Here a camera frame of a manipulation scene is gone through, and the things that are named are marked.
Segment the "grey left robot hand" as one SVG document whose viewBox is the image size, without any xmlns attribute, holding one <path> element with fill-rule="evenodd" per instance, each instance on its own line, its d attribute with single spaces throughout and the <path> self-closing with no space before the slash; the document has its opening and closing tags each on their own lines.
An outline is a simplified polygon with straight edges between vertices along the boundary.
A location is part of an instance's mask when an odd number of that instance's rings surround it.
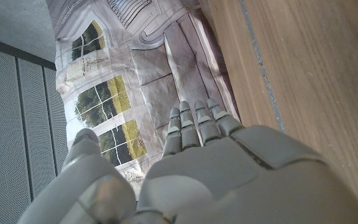
<svg viewBox="0 0 358 224">
<path fill-rule="evenodd" d="M 163 156 L 139 194 L 88 128 L 21 223 L 358 223 L 358 198 L 322 155 L 214 100 L 170 112 Z"/>
</svg>

